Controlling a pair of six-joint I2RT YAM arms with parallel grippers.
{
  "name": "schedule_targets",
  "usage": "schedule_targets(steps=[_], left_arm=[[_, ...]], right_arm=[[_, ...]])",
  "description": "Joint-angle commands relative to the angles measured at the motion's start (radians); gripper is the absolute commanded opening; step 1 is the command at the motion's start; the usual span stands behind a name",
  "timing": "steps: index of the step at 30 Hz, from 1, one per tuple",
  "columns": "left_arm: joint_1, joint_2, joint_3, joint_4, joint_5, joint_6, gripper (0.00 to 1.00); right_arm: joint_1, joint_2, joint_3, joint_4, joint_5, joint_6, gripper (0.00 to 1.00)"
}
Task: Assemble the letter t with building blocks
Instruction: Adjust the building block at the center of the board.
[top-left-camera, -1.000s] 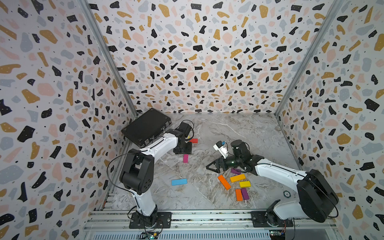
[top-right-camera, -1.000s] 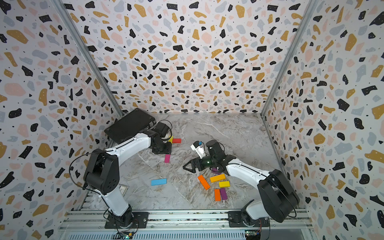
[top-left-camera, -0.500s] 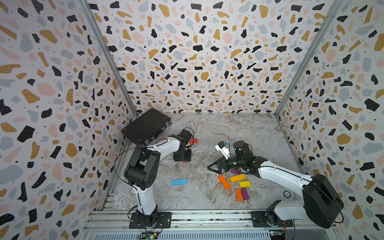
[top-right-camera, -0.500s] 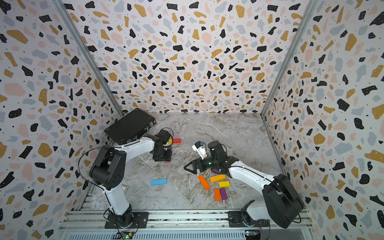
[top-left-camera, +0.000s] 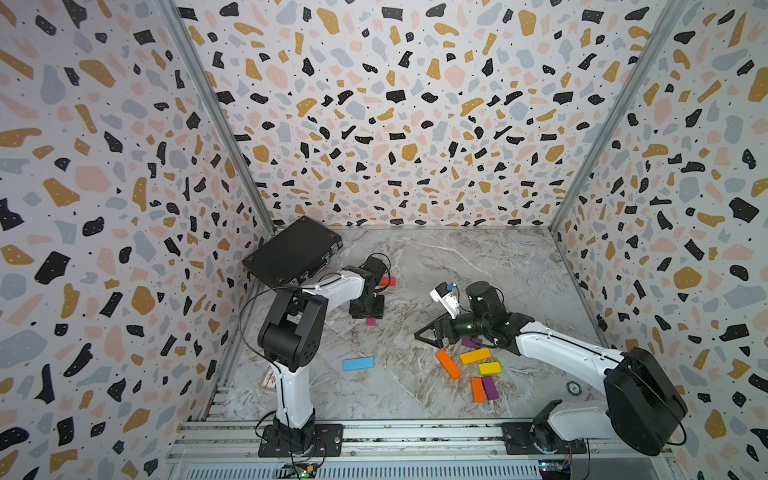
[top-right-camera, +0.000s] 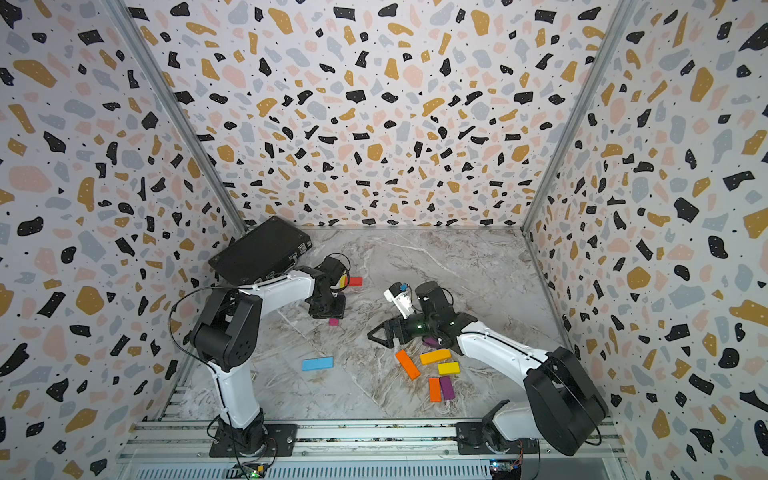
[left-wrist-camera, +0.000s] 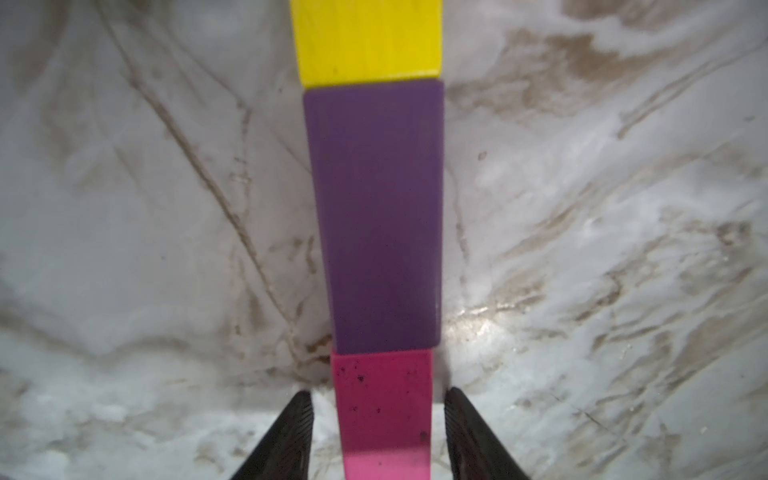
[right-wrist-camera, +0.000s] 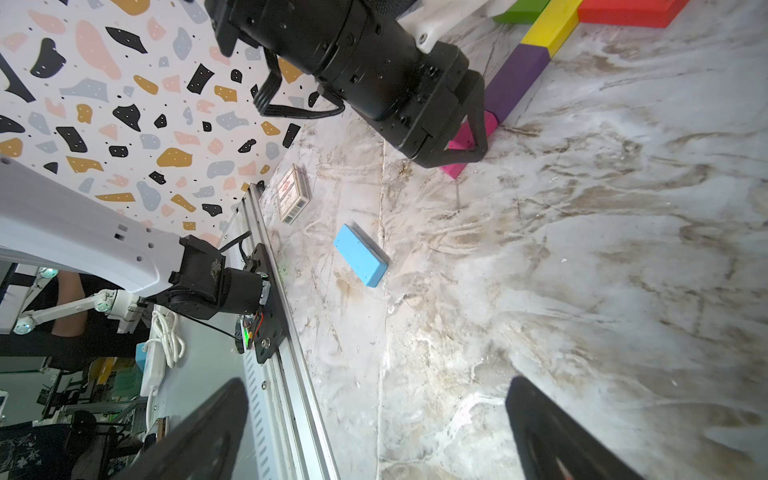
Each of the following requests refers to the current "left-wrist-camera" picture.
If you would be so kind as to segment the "yellow long block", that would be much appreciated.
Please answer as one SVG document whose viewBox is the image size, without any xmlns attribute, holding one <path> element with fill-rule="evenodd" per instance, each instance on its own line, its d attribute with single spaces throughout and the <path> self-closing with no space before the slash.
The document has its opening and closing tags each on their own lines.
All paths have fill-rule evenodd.
<svg viewBox="0 0 768 480">
<path fill-rule="evenodd" d="M 292 1 L 290 13 L 306 89 L 441 75 L 440 0 Z"/>
</svg>

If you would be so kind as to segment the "purple block group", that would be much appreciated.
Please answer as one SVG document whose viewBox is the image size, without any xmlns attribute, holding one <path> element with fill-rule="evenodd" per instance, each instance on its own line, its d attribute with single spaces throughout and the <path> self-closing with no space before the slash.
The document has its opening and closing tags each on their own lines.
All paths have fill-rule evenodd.
<svg viewBox="0 0 768 480">
<path fill-rule="evenodd" d="M 444 86 L 304 96 L 335 349 L 435 347 L 441 334 Z"/>
</svg>

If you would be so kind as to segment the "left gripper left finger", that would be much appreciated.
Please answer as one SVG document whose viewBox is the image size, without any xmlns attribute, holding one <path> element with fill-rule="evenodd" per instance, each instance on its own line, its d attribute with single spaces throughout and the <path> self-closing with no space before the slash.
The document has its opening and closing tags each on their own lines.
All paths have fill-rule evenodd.
<svg viewBox="0 0 768 480">
<path fill-rule="evenodd" d="M 311 393 L 297 392 L 232 480 L 307 480 L 314 411 Z"/>
</svg>

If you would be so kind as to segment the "magenta block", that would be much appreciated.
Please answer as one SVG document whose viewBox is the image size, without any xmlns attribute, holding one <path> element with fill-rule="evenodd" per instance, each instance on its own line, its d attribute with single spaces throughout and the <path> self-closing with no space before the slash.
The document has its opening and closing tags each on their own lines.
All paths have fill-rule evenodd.
<svg viewBox="0 0 768 480">
<path fill-rule="evenodd" d="M 348 480 L 431 476 L 433 352 L 331 356 Z"/>
</svg>

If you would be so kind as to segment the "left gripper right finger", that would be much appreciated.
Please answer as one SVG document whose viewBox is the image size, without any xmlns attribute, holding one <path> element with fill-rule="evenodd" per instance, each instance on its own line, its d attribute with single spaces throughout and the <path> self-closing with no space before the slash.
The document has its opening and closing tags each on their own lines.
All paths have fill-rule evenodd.
<svg viewBox="0 0 768 480">
<path fill-rule="evenodd" d="M 454 479 L 530 480 L 461 389 L 446 391 L 444 416 Z"/>
</svg>

